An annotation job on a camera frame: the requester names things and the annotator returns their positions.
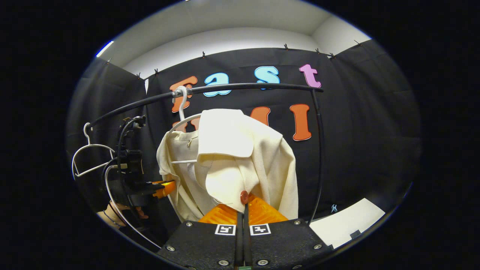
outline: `screw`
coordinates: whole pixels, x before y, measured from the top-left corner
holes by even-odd
[[[267,265],[268,261],[267,260],[259,260],[259,261],[257,261],[257,264],[258,265]]]

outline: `black clothes rack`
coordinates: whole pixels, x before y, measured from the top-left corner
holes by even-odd
[[[195,87],[195,88],[187,88],[187,94],[188,95],[195,95],[195,94],[201,94],[201,93],[207,93],[207,92],[214,92],[214,91],[222,91],[222,90],[236,90],[236,89],[262,89],[262,88],[270,88],[270,89],[295,89],[295,90],[303,90],[303,91],[310,91],[313,99],[313,103],[315,106],[315,113],[316,113],[316,118],[317,118],[317,128],[318,128],[318,142],[319,142],[319,147],[320,147],[320,166],[319,166],[319,174],[318,174],[318,185],[317,185],[317,197],[316,197],[316,202],[315,202],[315,207],[313,208],[312,214],[308,220],[308,224],[310,225],[315,213],[318,208],[318,203],[320,201],[320,195],[322,193],[322,186],[323,186],[323,173],[324,173],[324,160],[325,160],[325,150],[323,149],[324,147],[324,129],[323,129],[323,124],[322,124],[322,116],[320,113],[320,106],[317,100],[317,97],[315,95],[315,92],[323,92],[324,90],[322,88],[316,88],[316,87],[311,87],[311,86],[302,86],[302,85],[292,85],[292,84],[272,84],[272,83],[244,83],[244,84],[224,84],[224,85],[215,85],[215,86],[201,86],[201,87]],[[183,93],[181,91],[172,91],[171,93],[165,93],[161,95],[156,95],[153,97],[145,98],[142,100],[139,100],[137,102],[133,102],[130,104],[127,104],[125,106],[122,106],[118,109],[112,110],[99,118],[95,119],[93,122],[88,124],[87,126],[87,131],[97,125],[99,122],[103,121],[104,119],[115,116],[118,114],[121,114],[123,112],[155,103],[157,101],[166,99],[166,98],[178,98],[182,97]]]

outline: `white wall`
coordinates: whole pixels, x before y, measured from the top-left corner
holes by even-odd
[[[315,51],[316,41],[307,35],[268,28],[228,28],[183,37],[157,47],[131,61],[123,69],[147,78],[154,69],[164,70],[173,65],[205,55],[251,48],[284,48]]]
[[[325,20],[312,35],[321,52],[338,54],[358,41],[362,43],[371,38],[344,20],[332,15]]]

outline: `blue letter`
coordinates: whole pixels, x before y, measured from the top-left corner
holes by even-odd
[[[225,74],[225,73],[212,74],[205,79],[205,84],[207,86],[226,85],[226,84],[228,84],[228,75]],[[223,90],[223,91],[207,92],[207,93],[204,93],[204,95],[206,97],[211,98],[211,97],[214,97],[218,94],[226,95],[230,92],[231,92],[231,90]]]
[[[255,77],[259,79],[257,83],[271,83],[271,84],[279,84],[280,79],[277,77],[278,70],[273,66],[263,66],[258,67],[255,72]]]

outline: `jacket sleeve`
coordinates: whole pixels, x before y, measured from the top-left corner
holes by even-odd
[[[298,218],[298,188],[295,156],[281,139],[267,173],[270,205],[289,220]]]

